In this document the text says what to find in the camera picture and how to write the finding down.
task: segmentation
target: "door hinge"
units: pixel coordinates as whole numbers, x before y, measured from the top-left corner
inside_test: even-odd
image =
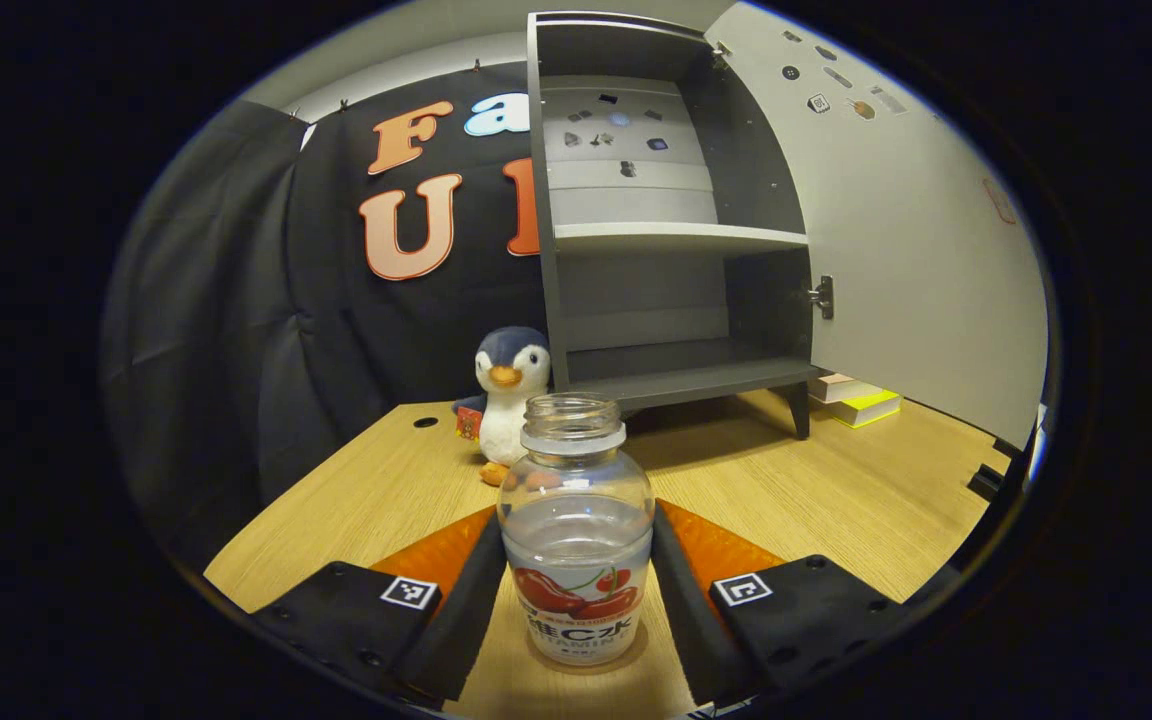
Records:
[[[803,288],[808,302],[820,309],[820,318],[833,319],[833,275],[820,275],[820,283],[814,290]]]
[[[728,47],[723,45],[721,40],[719,40],[717,41],[717,44],[714,44],[714,48],[711,50],[710,53],[712,53],[714,56],[714,69],[726,70],[727,60],[725,58],[732,54],[732,50],[728,50]]]

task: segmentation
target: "wooden table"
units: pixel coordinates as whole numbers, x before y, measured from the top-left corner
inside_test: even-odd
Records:
[[[433,416],[433,427],[414,423]],[[796,560],[824,553],[904,601],[945,564],[986,509],[967,482],[980,462],[1006,469],[993,438],[904,401],[900,414],[848,429],[813,410],[795,439],[768,391],[655,407],[627,422],[626,450],[658,497]],[[289,488],[211,561],[205,575],[258,611],[326,562],[367,566],[495,502],[477,479],[475,444],[454,434],[447,402],[400,406]],[[505,574],[492,624],[460,702],[465,717],[676,717],[695,708],[654,574],[639,638],[611,669],[560,670],[526,638]]]

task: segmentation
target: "plastic bottle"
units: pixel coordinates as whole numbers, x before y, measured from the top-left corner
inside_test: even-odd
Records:
[[[532,642],[550,659],[598,665],[630,647],[652,551],[655,500],[620,450],[611,397],[554,393],[526,402],[522,446],[497,511]]]

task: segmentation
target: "open cabinet door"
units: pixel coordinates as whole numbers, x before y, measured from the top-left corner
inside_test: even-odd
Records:
[[[1023,447],[1047,363],[1043,275],[1005,183],[933,109],[810,29],[736,3],[705,33],[794,173],[813,283],[812,363]]]

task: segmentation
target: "stack of books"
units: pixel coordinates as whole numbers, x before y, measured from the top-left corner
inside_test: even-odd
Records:
[[[849,429],[900,414],[897,393],[839,373],[808,381],[808,395]]]

